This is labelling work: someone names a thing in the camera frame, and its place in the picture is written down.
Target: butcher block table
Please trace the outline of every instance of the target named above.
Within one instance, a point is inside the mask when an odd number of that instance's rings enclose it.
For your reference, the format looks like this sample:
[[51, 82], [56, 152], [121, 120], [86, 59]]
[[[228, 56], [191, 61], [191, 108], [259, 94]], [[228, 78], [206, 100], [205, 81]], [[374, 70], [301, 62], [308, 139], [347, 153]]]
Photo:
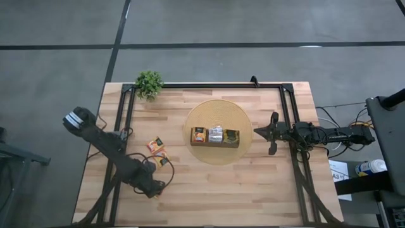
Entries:
[[[318, 125], [309, 83], [293, 82], [293, 85], [301, 121]], [[104, 88], [99, 116], [107, 122], [105, 131], [113, 131], [121, 88], [122, 83], [107, 83]], [[149, 199], [122, 184], [116, 225], [302, 225], [287, 143], [277, 142], [277, 153], [269, 156], [270, 143], [254, 133], [247, 153], [229, 165], [203, 163], [187, 149], [183, 137], [187, 115], [198, 104], [211, 99], [224, 99], [239, 105], [254, 129], [267, 126], [273, 111], [279, 112], [279, 121], [284, 120], [277, 89], [162, 89], [152, 103], [136, 98], [131, 123], [134, 133], [128, 138], [127, 153], [150, 155], [146, 144], [159, 136], [174, 164], [175, 175], [159, 198]], [[100, 119], [97, 125], [103, 126]], [[96, 148], [90, 147], [89, 155], [96, 152]], [[107, 161], [99, 153], [87, 162], [73, 222], [82, 219], [100, 196]], [[315, 191], [332, 214], [343, 221], [325, 150], [314, 149], [309, 163]], [[167, 182], [171, 172], [171, 166], [165, 165], [154, 173], [154, 179]], [[306, 204], [311, 218], [308, 196]]]

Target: snack package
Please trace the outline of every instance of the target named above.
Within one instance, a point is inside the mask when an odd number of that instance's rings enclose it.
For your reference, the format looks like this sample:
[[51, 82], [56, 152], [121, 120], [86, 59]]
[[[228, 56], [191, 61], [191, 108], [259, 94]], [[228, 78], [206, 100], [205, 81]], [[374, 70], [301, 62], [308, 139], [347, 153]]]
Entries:
[[191, 128], [193, 142], [205, 142], [207, 130], [204, 127]]
[[208, 142], [222, 143], [222, 127], [216, 126], [208, 129]]
[[169, 156], [167, 155], [165, 149], [161, 149], [160, 151], [158, 151], [155, 157], [153, 157], [156, 161], [156, 163], [159, 165], [159, 167], [162, 167], [163, 165], [165, 165], [166, 163], [168, 163], [168, 161], [170, 160]]
[[224, 130], [223, 131], [223, 143], [230, 143], [230, 144], [239, 143], [239, 131], [238, 130]]
[[222, 127], [216, 126], [208, 129], [209, 136], [222, 136]]
[[160, 140], [159, 137], [156, 137], [153, 141], [149, 142], [146, 146], [153, 154], [153, 153], [163, 149], [165, 145], [163, 144], [162, 140]]

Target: black equipment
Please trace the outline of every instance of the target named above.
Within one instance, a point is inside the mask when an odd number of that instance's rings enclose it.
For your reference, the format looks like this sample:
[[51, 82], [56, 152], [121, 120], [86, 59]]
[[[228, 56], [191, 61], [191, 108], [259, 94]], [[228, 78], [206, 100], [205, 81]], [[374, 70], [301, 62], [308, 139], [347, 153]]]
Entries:
[[378, 96], [377, 98], [380, 101], [381, 107], [385, 108], [386, 110], [392, 111], [399, 103], [405, 101], [405, 89], [402, 89], [401, 91], [387, 98], [383, 96]]
[[156, 166], [147, 160], [141, 162], [124, 155], [125, 145], [119, 133], [107, 133], [97, 127], [96, 116], [88, 109], [76, 107], [63, 118], [63, 125], [111, 160], [116, 167], [116, 176], [122, 182], [141, 190], [148, 198], [161, 194], [165, 188], [163, 181], [153, 180]]
[[271, 114], [270, 124], [267, 127], [260, 127], [254, 131], [271, 142], [269, 155], [277, 152], [276, 140], [292, 141], [299, 151], [312, 150], [313, 146], [319, 143], [326, 145], [342, 142], [350, 146], [352, 143], [369, 145], [375, 141], [369, 128], [364, 125], [326, 129], [308, 122], [297, 122], [292, 124], [292, 129], [289, 129], [285, 122], [278, 121], [277, 112]]
[[405, 208], [388, 208], [392, 227], [405, 228]]

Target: black cable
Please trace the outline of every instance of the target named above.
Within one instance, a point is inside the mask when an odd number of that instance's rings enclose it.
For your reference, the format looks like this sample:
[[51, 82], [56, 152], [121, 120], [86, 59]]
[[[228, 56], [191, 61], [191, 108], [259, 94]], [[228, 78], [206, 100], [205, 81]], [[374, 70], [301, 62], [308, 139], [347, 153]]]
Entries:
[[131, 155], [141, 155], [142, 157], [144, 157], [144, 160], [146, 159], [146, 156], [145, 156], [144, 154], [141, 154], [141, 153], [130, 153], [130, 154], [127, 154], [127, 156], [131, 156]]
[[13, 175], [11, 173], [11, 167], [10, 167], [10, 164], [7, 161], [6, 161], [6, 167], [8, 169], [8, 179], [9, 179], [9, 182], [10, 182], [10, 191], [9, 191], [9, 193], [7, 195], [6, 201], [4, 201], [3, 205], [0, 208], [0, 213], [3, 210], [3, 208], [7, 205], [7, 202], [10, 199], [11, 193], [13, 192], [13, 188], [14, 188]]
[[96, 152], [96, 153], [94, 153], [94, 154], [88, 156], [87, 159], [86, 159], [86, 161], [89, 161], [89, 159], [90, 159], [91, 157], [96, 156], [96, 155], [98, 155], [99, 153], [101, 153], [101, 151], [98, 151], [98, 152]]
[[328, 148], [324, 148], [323, 146], [313, 146], [313, 147], [325, 149], [327, 151], [327, 156], [329, 156], [329, 149]]
[[331, 159], [331, 158], [334, 158], [334, 157], [337, 157], [337, 156], [341, 155], [341, 154], [344, 153], [348, 148], [349, 148], [349, 147], [346, 146], [346, 148], [344, 148], [344, 150], [343, 150], [342, 152], [338, 153], [337, 155], [330, 156], [330, 157], [328, 157], [328, 159]]
[[[130, 156], [130, 155], [141, 155], [141, 156], [143, 156], [144, 159], [142, 160], [142, 163], [147, 162], [150, 158], [155, 158], [155, 157], [165, 158], [164, 156], [159, 156], [159, 155], [151, 155], [151, 156], [146, 157], [145, 155], [143, 155], [141, 153], [130, 153], [127, 156]], [[173, 166], [173, 164], [171, 163], [171, 161], [169, 159], [167, 159], [167, 162], [170, 164], [171, 169], [173, 170], [173, 172], [171, 174], [171, 177], [170, 177], [170, 180], [166, 184], [163, 181], [156, 180], [156, 182], [158, 182], [161, 185], [165, 184], [165, 186], [162, 188], [162, 191], [171, 183], [171, 181], [173, 180], [173, 178], [175, 176], [175, 167]], [[153, 175], [153, 172], [151, 170], [149, 170], [149, 175]], [[136, 191], [136, 187], [134, 187], [134, 192], [137, 193], [137, 194], [144, 194], [143, 192]]]
[[306, 159], [307, 159], [307, 161], [309, 161], [309, 159], [311, 158], [311, 154], [309, 153], [308, 150], [305, 151], [305, 152], [306, 152], [306, 154], [307, 154], [307, 158], [306, 158]]
[[[144, 163], [145, 161], [147, 161], [150, 158], [165, 158], [165, 157], [164, 156], [159, 156], [159, 155], [151, 155], [151, 156], [146, 157], [146, 159], [144, 159], [142, 161], [142, 163]], [[173, 170], [173, 172], [171, 173], [171, 177], [170, 177], [169, 182], [167, 182], [167, 184], [164, 186], [164, 188], [167, 187], [171, 183], [171, 181], [173, 180], [173, 178], [175, 176], [175, 167], [173, 166], [173, 164], [171, 163], [171, 161], [169, 159], [167, 159], [167, 162], [170, 164], [171, 169]]]
[[318, 135], [319, 135], [319, 130], [321, 130], [324, 134], [323, 139], [322, 139], [322, 144], [326, 145], [328, 144], [328, 134], [320, 127], [316, 127], [316, 131], [318, 131]]
[[128, 139], [128, 137], [130, 137], [130, 136], [132, 135], [132, 133], [134, 133], [134, 130], [133, 130], [131, 127], [128, 127], [128, 128], [123, 128], [123, 129], [121, 130], [121, 134], [122, 134], [122, 132], [123, 132], [124, 130], [126, 130], [126, 129], [128, 129], [128, 135], [123, 139], [124, 141], [126, 141], [126, 140]]
[[361, 111], [359, 111], [359, 113], [357, 114], [356, 121], [354, 122], [354, 124], [357, 124], [357, 119], [359, 118], [360, 113], [363, 112], [363, 111], [366, 110], [366, 109], [367, 109], [367, 108], [363, 108]]
[[303, 148], [303, 147], [299, 144], [299, 142], [297, 142], [296, 139], [294, 139], [293, 137], [291, 137], [291, 136], [289, 136], [289, 135], [286, 135], [286, 136], [288, 136], [290, 139], [292, 139], [292, 140], [296, 143], [297, 149], [300, 149], [301, 151], [306, 151], [306, 150], [308, 150], [308, 148]]
[[100, 114], [97, 114], [97, 116], [99, 117], [99, 119], [104, 122], [104, 126], [101, 127], [101, 130], [104, 130], [107, 127], [107, 122], [105, 120], [103, 120], [103, 118], [100, 117]]
[[349, 149], [353, 150], [353, 151], [361, 151], [363, 148], [365, 147], [365, 145], [363, 145], [362, 147], [360, 147], [359, 149], [353, 149], [350, 146], [348, 146]]
[[336, 125], [338, 125], [339, 127], [340, 127], [340, 125], [332, 118], [332, 116], [329, 114], [329, 112], [326, 110], [326, 109], [324, 109], [323, 107], [315, 107], [315, 108], [319, 108], [319, 109], [322, 109], [328, 116], [329, 116], [329, 118], [331, 119], [331, 121], [333, 121]]
[[365, 104], [365, 102], [338, 104], [338, 105], [328, 105], [328, 106], [322, 106], [322, 108], [337, 108], [337, 107], [340, 107], [340, 106], [361, 105], [361, 104]]
[[308, 150], [308, 143], [306, 143], [304, 136], [302, 136], [301, 134], [298, 134], [299, 136], [301, 136], [301, 139], [304, 141], [305, 143], [305, 149], [306, 151]]

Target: wire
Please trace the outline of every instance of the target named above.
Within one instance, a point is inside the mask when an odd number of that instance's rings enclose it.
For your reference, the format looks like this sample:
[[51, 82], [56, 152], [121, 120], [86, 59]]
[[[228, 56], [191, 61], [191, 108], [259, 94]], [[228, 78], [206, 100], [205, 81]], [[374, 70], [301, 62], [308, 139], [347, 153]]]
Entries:
[[128, 135], [127, 135], [123, 140], [126, 141], [126, 140], [128, 139], [128, 137], [130, 137], [130, 136], [132, 135], [132, 133], [134, 133], [133, 128], [128, 127]]
[[[335, 125], [335, 127], [339, 127], [335, 122], [333, 122], [333, 121], [331, 121], [331, 120], [328, 120], [327, 118], [318, 117], [318, 119], [327, 121], [327, 122], [329, 122], [329, 123]], [[332, 150], [333, 150], [333, 151], [337, 150], [341, 145], [342, 145], [342, 142], [340, 142], [339, 145], [337, 145], [337, 147], [333, 148]]]
[[359, 149], [353, 149], [350, 146], [348, 146], [349, 149], [353, 150], [353, 151], [361, 151], [363, 148], [365, 147], [365, 145], [363, 145], [362, 147], [360, 147]]
[[313, 146], [313, 147], [325, 149], [327, 151], [327, 156], [329, 156], [329, 149], [328, 148], [324, 148], [323, 146]]
[[322, 109], [328, 116], [329, 116], [329, 118], [338, 126], [338, 127], [340, 127], [340, 125], [333, 119], [333, 117], [329, 114], [329, 112], [326, 110], [326, 109], [324, 109], [323, 107], [315, 107], [315, 108], [318, 108], [318, 109]]
[[328, 106], [322, 106], [322, 108], [337, 108], [337, 107], [341, 107], [341, 106], [361, 105], [361, 104], [365, 104], [365, 102], [348, 103], [348, 104], [338, 104], [338, 105], [328, 105]]
[[367, 109], [367, 108], [363, 108], [361, 111], [359, 111], [359, 113], [357, 114], [357, 117], [356, 117], [356, 121], [354, 122], [355, 124], [357, 124], [357, 119], [359, 118], [360, 113], [361, 113], [362, 111], [366, 110], [366, 109]]
[[348, 148], [349, 148], [349, 147], [346, 146], [346, 148], [344, 148], [344, 150], [343, 150], [342, 152], [338, 153], [337, 155], [330, 156], [330, 157], [328, 157], [328, 159], [335, 158], [335, 157], [341, 155], [342, 153], [345, 153]]
[[90, 156], [87, 157], [86, 161], [88, 161], [91, 157], [98, 155], [99, 153], [101, 153], [101, 151], [98, 151]]
[[6, 201], [4, 201], [3, 205], [0, 208], [0, 212], [3, 210], [3, 208], [7, 205], [8, 200], [10, 199], [11, 193], [13, 192], [14, 189], [14, 184], [13, 184], [13, 174], [11, 173], [11, 167], [9, 165], [9, 163], [6, 161], [6, 166], [8, 169], [8, 179], [10, 182], [10, 191], [7, 195]]
[[306, 154], [307, 154], [307, 158], [306, 158], [306, 159], [307, 159], [307, 161], [309, 161], [309, 159], [311, 158], [311, 154], [309, 153], [308, 150], [306, 150], [305, 152], [306, 152]]
[[97, 116], [99, 117], [99, 119], [104, 122], [104, 126], [101, 127], [101, 130], [104, 130], [107, 127], [107, 122], [105, 120], [103, 120], [103, 118], [100, 117], [100, 114], [97, 114]]
[[322, 128], [316, 127], [316, 130], [321, 130], [323, 132], [323, 139], [322, 139], [322, 144], [326, 145], [328, 144], [328, 135]]
[[295, 143], [296, 143], [296, 146], [297, 147], [300, 147], [300, 148], [297, 148], [297, 149], [300, 149], [300, 150], [308, 150], [308, 148], [303, 148], [300, 144], [299, 144], [299, 142], [297, 142], [296, 141], [296, 139], [294, 139], [293, 137], [291, 137], [291, 136], [288, 136], [290, 139], [292, 139]]
[[[365, 114], [367, 114], [367, 113], [368, 113], [368, 111], [366, 111], [365, 113], [361, 114], [359, 117], [362, 117], [363, 115], [365, 115]], [[350, 123], [354, 123], [355, 120], [356, 120], [355, 118], [352, 119], [352, 121], [350, 121]]]
[[[141, 153], [131, 153], [131, 154], [128, 154], [127, 156], [130, 156], [130, 155], [141, 155], [141, 156], [143, 156], [144, 157], [144, 159], [142, 160], [143, 164], [145, 164], [145, 162], [147, 162], [150, 158], [155, 158], [155, 157], [165, 158], [164, 156], [159, 156], [159, 155], [151, 155], [151, 156], [146, 157], [145, 155], [143, 155]], [[163, 188], [162, 188], [162, 191], [171, 183], [171, 181], [173, 180], [173, 178], [175, 176], [175, 167], [173, 166], [173, 164], [171, 163], [171, 161], [169, 159], [167, 159], [167, 162], [170, 164], [171, 169], [173, 170], [173, 172], [171, 173], [170, 180], [166, 184], [163, 181], [156, 180], [156, 182], [161, 184], [161, 185], [165, 184], [165, 186], [163, 186]], [[149, 171], [149, 175], [153, 174], [153, 171], [150, 170], [149, 167], [148, 167], [148, 171]], [[134, 187], [134, 193], [144, 194], [143, 192], [136, 191], [136, 187]]]
[[369, 127], [369, 128], [371, 128], [371, 129], [374, 130], [374, 125], [373, 125], [372, 123], [370, 123], [370, 121], [371, 121], [371, 120], [369, 120], [369, 121], [367, 121], [367, 122], [364, 122], [364, 121], [358, 120], [358, 121], [357, 121], [358, 123], [351, 122], [351, 123], [349, 124], [349, 126], [362, 125], [362, 126]]
[[304, 136], [302, 136], [301, 134], [298, 134], [299, 136], [301, 136], [301, 139], [304, 141], [305, 143], [305, 148], [306, 150], [308, 150], [308, 143], [306, 143]]

